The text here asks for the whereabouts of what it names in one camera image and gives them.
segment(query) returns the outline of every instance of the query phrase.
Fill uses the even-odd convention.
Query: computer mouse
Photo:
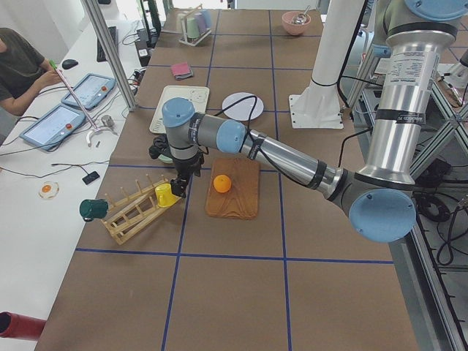
[[[72,58],[68,58],[67,60],[63,61],[61,63],[61,66],[64,68],[64,69],[70,69],[74,66],[76,66],[78,64],[78,61],[72,59]]]

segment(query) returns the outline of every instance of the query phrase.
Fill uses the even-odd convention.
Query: black t-shirt
[[[44,74],[39,66],[44,56],[12,29],[0,28],[0,39],[7,46],[7,51],[0,53],[0,101],[16,99]]]

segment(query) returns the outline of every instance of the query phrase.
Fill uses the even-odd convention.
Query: folded cloth
[[[170,70],[173,73],[173,76],[176,80],[183,80],[186,78],[193,77],[192,68],[190,68],[187,62],[182,62],[181,64],[173,64],[170,67]]]

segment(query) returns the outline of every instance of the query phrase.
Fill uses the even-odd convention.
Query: white table
[[[137,23],[109,20],[107,24],[118,27],[118,38],[121,41],[131,29],[135,30]],[[76,67],[63,71],[72,85],[89,72],[112,77],[107,62],[96,62],[96,51],[96,34],[90,24],[65,57],[79,62]],[[134,69],[140,68],[135,46],[120,44],[118,51],[129,77]],[[39,95],[25,116],[42,116],[60,103],[66,93],[67,90],[59,89]],[[104,102],[91,111],[91,116],[117,94],[120,94],[118,86]],[[122,97],[116,97],[106,112],[115,121],[117,133],[124,126],[127,112]],[[20,121],[5,143],[15,139],[30,123]],[[0,156],[0,167],[20,173],[43,175],[65,168],[50,166],[53,163],[81,165],[103,162],[109,160],[117,140],[118,135],[102,132],[93,136],[92,147],[89,148],[86,144],[86,132],[83,132],[67,138],[53,153],[31,150]],[[0,154],[29,148],[29,144],[17,139],[10,145],[2,146]],[[79,167],[41,179],[16,175],[5,170],[0,172],[0,219],[3,228],[0,232],[0,310],[45,320],[48,318],[84,226],[79,205],[84,199],[95,198],[107,164],[84,167],[89,173],[97,171],[101,178],[87,186],[82,181],[86,173]],[[59,185],[58,194],[52,200],[43,200],[39,196],[39,190],[45,181],[53,181]],[[35,344],[34,341],[0,339],[0,350],[29,351],[34,349]]]

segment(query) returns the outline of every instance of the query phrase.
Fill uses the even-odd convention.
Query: spoon
[[[309,11],[310,5],[303,13],[298,13],[291,21],[292,24],[304,24],[307,21],[306,13]]]

